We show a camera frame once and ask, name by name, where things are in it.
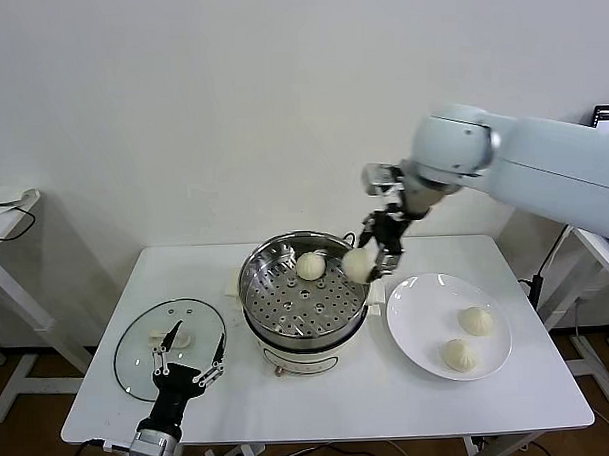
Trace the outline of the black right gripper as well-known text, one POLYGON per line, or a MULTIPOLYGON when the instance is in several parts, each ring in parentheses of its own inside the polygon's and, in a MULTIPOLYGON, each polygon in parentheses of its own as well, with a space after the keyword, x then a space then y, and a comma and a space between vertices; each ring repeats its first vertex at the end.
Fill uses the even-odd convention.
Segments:
POLYGON ((409 227, 409 216, 377 210, 362 221, 362 227, 356 247, 364 248, 370 242, 378 246, 374 265, 367 276, 367 282, 373 283, 398 268, 403 255, 401 237, 409 227))

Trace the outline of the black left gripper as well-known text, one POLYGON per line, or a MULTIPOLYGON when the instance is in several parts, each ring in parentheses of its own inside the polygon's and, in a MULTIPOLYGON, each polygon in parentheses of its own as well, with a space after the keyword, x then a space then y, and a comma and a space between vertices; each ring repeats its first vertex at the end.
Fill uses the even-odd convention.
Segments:
POLYGON ((152 349, 153 382, 158 389, 158 395, 149 416, 138 423, 138 431, 154 430, 171 437, 180 437, 183 433, 180 426, 190 399, 203 395, 206 386, 224 373, 224 333, 220 336, 210 367, 204 372, 199 373, 199 370, 189 366, 168 363, 168 354, 182 323, 181 320, 177 321, 159 346, 152 349))

